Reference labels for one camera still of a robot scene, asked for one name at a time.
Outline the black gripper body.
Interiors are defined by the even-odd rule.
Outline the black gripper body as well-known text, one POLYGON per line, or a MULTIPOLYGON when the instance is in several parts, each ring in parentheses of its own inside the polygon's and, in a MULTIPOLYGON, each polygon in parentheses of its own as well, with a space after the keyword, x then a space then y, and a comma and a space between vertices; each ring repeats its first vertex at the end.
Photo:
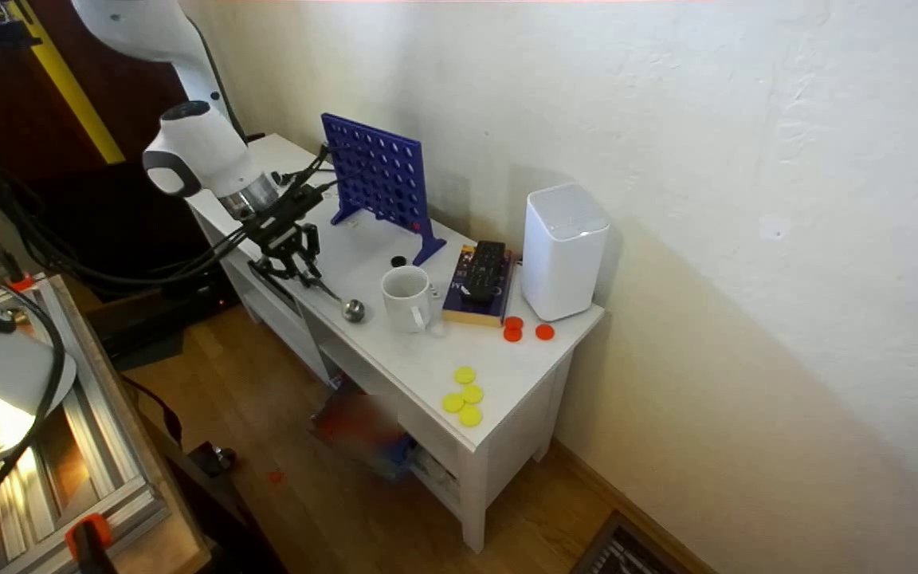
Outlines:
POLYGON ((317 255, 317 229, 312 223, 271 220, 257 229, 257 246, 284 264, 312 261, 317 255))

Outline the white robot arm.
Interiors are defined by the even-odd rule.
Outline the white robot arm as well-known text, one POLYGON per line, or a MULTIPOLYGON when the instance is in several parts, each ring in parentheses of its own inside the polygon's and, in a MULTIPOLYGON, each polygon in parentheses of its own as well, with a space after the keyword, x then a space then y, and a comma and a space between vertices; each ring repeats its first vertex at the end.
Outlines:
POLYGON ((292 175, 274 175, 233 125, 206 43, 179 0, 70 0, 78 21, 110 52, 169 62, 185 101, 159 113, 159 129, 139 154, 146 179, 171 199, 206 190, 237 229, 176 280, 228 255, 242 238, 261 250, 265 269, 280 277, 317 280, 316 227, 307 213, 321 200, 307 179, 321 165, 316 155, 292 175))

